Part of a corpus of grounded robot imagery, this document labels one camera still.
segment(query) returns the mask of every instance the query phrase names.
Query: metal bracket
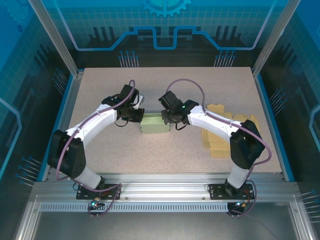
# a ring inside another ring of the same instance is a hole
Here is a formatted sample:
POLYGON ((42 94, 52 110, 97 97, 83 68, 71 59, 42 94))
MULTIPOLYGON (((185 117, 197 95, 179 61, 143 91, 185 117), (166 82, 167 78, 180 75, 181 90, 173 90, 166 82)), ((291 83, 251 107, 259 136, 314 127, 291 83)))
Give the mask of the metal bracket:
MULTIPOLYGON (((113 186, 114 186, 114 184, 105 184, 103 189, 108 189, 113 186)), ((114 199, 115 194, 117 193, 117 190, 118 190, 117 188, 114 188, 108 192, 103 192, 102 195, 100 195, 99 192, 89 191, 86 188, 84 188, 83 186, 79 185, 75 198, 77 200, 93 200, 97 197, 101 197, 101 200, 112 200, 112 199, 114 199)), ((116 200, 120 199, 120 192, 115 199, 116 200)))
POLYGON ((209 184, 207 189, 210 193, 211 200, 247 200, 249 197, 251 200, 255 199, 252 185, 248 183, 243 185, 241 191, 235 196, 235 198, 231 198, 228 195, 224 184, 209 184))

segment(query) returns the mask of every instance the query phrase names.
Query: yellow sponge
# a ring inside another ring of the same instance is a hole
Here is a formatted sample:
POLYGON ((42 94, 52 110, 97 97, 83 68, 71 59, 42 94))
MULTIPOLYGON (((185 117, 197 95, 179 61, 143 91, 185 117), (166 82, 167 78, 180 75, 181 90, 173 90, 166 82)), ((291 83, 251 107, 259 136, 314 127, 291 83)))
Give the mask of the yellow sponge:
POLYGON ((213 158, 228 158, 230 157, 230 150, 214 150, 210 149, 210 155, 213 158))
POLYGON ((255 115, 251 114, 250 115, 250 120, 252 122, 254 122, 255 126, 256 126, 256 129, 258 129, 258 131, 260 132, 260 127, 259 127, 259 123, 258 123, 258 119, 255 115))
POLYGON ((209 149, 210 148, 210 142, 209 141, 203 141, 203 145, 205 148, 209 149))
POLYGON ((208 109, 210 112, 213 112, 215 114, 224 114, 225 112, 225 106, 221 104, 208 104, 206 106, 206 109, 208 109))
POLYGON ((236 114, 233 116, 233 120, 239 121, 241 123, 244 123, 248 119, 249 119, 248 116, 246 116, 244 114, 236 114))
POLYGON ((230 111, 225 112, 224 117, 227 119, 232 119, 232 112, 230 112, 230 111))
POLYGON ((213 150, 228 150, 229 143, 225 140, 223 141, 211 141, 210 142, 210 149, 213 150))
POLYGON ((208 138, 209 138, 209 142, 223 142, 225 141, 222 137, 219 137, 218 135, 212 133, 212 132, 208 132, 208 138))

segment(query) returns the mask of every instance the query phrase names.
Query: blue line graphic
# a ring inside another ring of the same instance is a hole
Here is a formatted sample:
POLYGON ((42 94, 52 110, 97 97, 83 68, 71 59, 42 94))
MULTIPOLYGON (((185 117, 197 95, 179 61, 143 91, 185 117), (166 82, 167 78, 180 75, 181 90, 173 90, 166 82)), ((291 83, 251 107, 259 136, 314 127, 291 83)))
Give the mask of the blue line graphic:
POLYGON ((312 137, 313 137, 313 140, 320 152, 320 142, 319 142, 319 139, 318 139, 318 136, 316 134, 316 131, 314 130, 314 121, 315 121, 315 115, 317 112, 320 111, 320 104, 318 106, 316 106, 312 111, 311 111, 311 116, 310 116, 310 122, 309 122, 309 129, 310 129, 310 132, 312 134, 312 137))
POLYGON ((3 100, 0 97, 0 103, 2 103, 7 109, 10 110, 10 112, 12 112, 15 116, 16 116, 16 121, 18 123, 18 129, 14 135, 14 138, 12 140, 11 146, 9 148, 9 151, 7 152, 4 162, 2 164, 1 170, 0 170, 0 180, 2 178, 2 176, 4 175, 4 172, 6 170, 6 167, 8 165, 9 159, 11 157, 11 154, 16 146, 17 140, 19 138, 20 132, 22 130, 22 123, 21 123, 21 118, 20 118, 20 113, 18 112, 18 110, 16 110, 13 106, 11 106, 9 103, 7 103, 5 100, 3 100))
POLYGON ((194 26, 194 25, 182 25, 182 26, 177 26, 175 27, 174 31, 173 31, 173 45, 172 46, 158 46, 157 44, 157 33, 156 33, 156 29, 153 27, 153 26, 135 26, 133 27, 133 31, 126 31, 125 33, 123 33, 121 35, 120 38, 118 38, 118 40, 111 46, 111 47, 97 47, 97 48, 79 48, 70 29, 69 29, 69 26, 61 12, 61 10, 59 9, 59 6, 57 4, 56 1, 54 1, 54 4, 56 6, 56 9, 59 13, 59 16, 61 17, 61 20, 63 22, 63 25, 66 29, 66 31, 68 32, 69 34, 69 37, 73 43, 73 46, 75 49, 77 49, 78 51, 81 51, 81 52, 86 52, 86 51, 112 51, 114 50, 119 43, 121 43, 121 41, 126 37, 126 36, 131 36, 131 35, 138 35, 138 31, 139 30, 151 30, 152 31, 152 36, 153 36, 153 47, 156 49, 156 50, 174 50, 176 47, 177 47, 177 39, 178 39, 178 30, 185 30, 185 29, 188 29, 188 30, 192 30, 192 34, 194 35, 203 35, 206 39, 208 39, 208 41, 216 47, 217 50, 247 50, 247 51, 250 51, 250 50, 253 50, 257 44, 258 44, 258 41, 261 37, 261 34, 262 32, 264 31, 265 29, 265 26, 270 18, 270 15, 276 5, 276 2, 278 0, 274 0, 273 4, 271 5, 270 7, 270 10, 261 26, 261 29, 253 43, 253 46, 252 47, 222 47, 222 46, 219 46, 211 37, 210 35, 206 32, 206 31, 198 31, 197 30, 197 26, 194 26))

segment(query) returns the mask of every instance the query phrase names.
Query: green block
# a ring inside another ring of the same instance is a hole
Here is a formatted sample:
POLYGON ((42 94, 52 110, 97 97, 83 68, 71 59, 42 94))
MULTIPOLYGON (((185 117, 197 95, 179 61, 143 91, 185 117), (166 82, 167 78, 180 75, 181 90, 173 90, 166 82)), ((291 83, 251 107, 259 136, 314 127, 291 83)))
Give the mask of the green block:
POLYGON ((140 123, 143 134, 168 133, 170 124, 165 124, 161 113, 145 113, 140 123))

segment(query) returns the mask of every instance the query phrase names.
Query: blue trim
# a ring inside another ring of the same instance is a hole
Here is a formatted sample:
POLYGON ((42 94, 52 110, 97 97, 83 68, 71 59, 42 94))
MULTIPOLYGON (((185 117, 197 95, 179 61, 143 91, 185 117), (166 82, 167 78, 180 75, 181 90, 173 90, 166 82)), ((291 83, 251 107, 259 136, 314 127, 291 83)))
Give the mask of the blue trim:
MULTIPOLYGON (((56 119, 55 119, 55 123, 54 123, 53 129, 52 129, 52 134, 56 130, 58 130, 58 126, 59 126, 59 123, 60 123, 60 120, 61 120, 61 117, 62 117, 62 113, 63 113, 65 105, 66 105, 66 101, 67 101, 67 97, 68 97, 68 93, 69 93, 72 81, 73 81, 73 76, 71 74, 70 77, 69 77, 69 80, 68 80, 68 84, 66 85, 66 88, 65 88, 65 91, 64 91, 64 94, 63 94, 63 98, 62 98, 62 101, 61 101, 61 105, 60 105, 58 114, 57 114, 56 119)), ((45 170, 46 170, 46 167, 47 167, 47 159, 48 159, 48 155, 49 155, 50 143, 51 143, 51 137, 50 137, 50 140, 49 140, 49 143, 48 143, 48 147, 46 148, 46 151, 45 151, 45 155, 44 155, 43 162, 42 162, 42 165, 41 165, 41 168, 40 168, 40 172, 39 172, 39 175, 38 175, 38 178, 37 178, 37 182, 42 182, 42 178, 44 177, 45 170)))
POLYGON ((288 176, 288 180, 290 182, 294 182, 295 178, 294 178, 294 175, 292 173, 292 170, 291 170, 291 167, 290 167, 290 163, 289 163, 286 151, 285 151, 285 147, 284 147, 284 144, 282 142, 282 139, 281 139, 281 136, 280 136, 280 133, 279 133, 279 129, 278 129, 278 126, 277 126, 277 123, 276 123, 276 119, 275 119, 275 116, 274 116, 274 114, 272 112, 272 108, 271 108, 271 105, 270 105, 270 102, 269 102, 269 98, 268 98, 268 95, 267 95, 267 92, 266 92, 266 89, 265 89, 265 85, 264 85, 264 83, 262 81, 262 78, 260 76, 260 73, 258 74, 257 79, 258 79, 258 82, 259 82, 259 85, 260 85, 260 88, 261 88, 261 92, 262 92, 263 99, 264 99, 264 102, 265 102, 265 105, 266 105, 266 109, 268 111, 268 115, 269 115, 270 120, 271 120, 271 124, 272 124, 273 130, 274 130, 274 134, 275 134, 276 140, 278 142, 278 146, 279 146, 279 149, 280 149, 280 154, 281 154, 282 159, 283 159, 283 164, 284 164, 284 168, 285 168, 283 170, 286 171, 286 174, 288 176))
POLYGON ((14 148, 15 148, 16 143, 18 141, 19 135, 20 135, 20 133, 22 131, 22 123, 21 123, 20 113, 19 113, 18 110, 16 110, 13 106, 11 106, 9 103, 7 103, 1 97, 0 97, 0 104, 3 104, 7 109, 9 109, 10 112, 12 112, 15 115, 16 121, 18 123, 18 129, 17 129, 17 131, 16 131, 16 133, 14 135, 14 138, 12 140, 10 148, 9 148, 9 150, 8 150, 6 156, 5 156, 5 159, 4 159, 3 164, 1 166, 1 169, 0 169, 0 181, 1 181, 2 176, 4 175, 6 167, 8 165, 9 160, 10 160, 11 154, 14 151, 14 148))
POLYGON ((114 50, 119 43, 121 43, 121 41, 126 37, 126 36, 131 36, 131 35, 138 35, 138 30, 152 30, 152 36, 153 36, 153 47, 154 49, 156 50, 174 50, 176 47, 177 47, 177 40, 178 40, 178 30, 181 30, 181 29, 191 29, 192 30, 192 34, 194 35, 203 35, 205 38, 207 38, 207 40, 213 45, 216 47, 217 50, 247 50, 247 51, 250 51, 250 50, 253 50, 257 44, 258 44, 258 41, 266 27, 266 24, 270 18, 270 15, 271 13, 273 12, 273 9, 276 5, 278 0, 274 0, 273 1, 273 4, 271 5, 269 11, 268 11, 268 14, 261 26, 261 29, 253 43, 253 46, 251 47, 223 47, 223 46, 219 46, 211 37, 210 35, 206 32, 206 31, 198 31, 197 30, 197 26, 195 25, 182 25, 182 26, 176 26, 174 28, 174 31, 173 31, 173 46, 158 46, 157 44, 157 31, 156 31, 156 28, 154 28, 153 26, 134 26, 133 27, 133 31, 126 31, 125 33, 123 33, 119 38, 118 40, 111 46, 111 47, 97 47, 97 48, 79 48, 77 43, 76 43, 76 40, 74 39, 72 33, 71 33, 71 30, 61 12, 61 9, 59 8, 58 6, 58 3, 57 3, 57 0, 54 0, 54 5, 56 7, 56 10, 63 22, 63 25, 72 41, 72 44, 74 46, 75 49, 77 49, 78 51, 112 51, 114 50))
POLYGON ((309 121, 309 129, 310 132, 312 134, 313 140, 316 144, 316 147, 318 148, 318 151, 320 152, 320 142, 318 139, 318 136, 316 134, 316 131, 314 130, 314 121, 315 121, 315 115, 317 112, 320 111, 320 104, 318 106, 316 106, 312 111, 311 111, 311 115, 310 115, 310 121, 309 121))

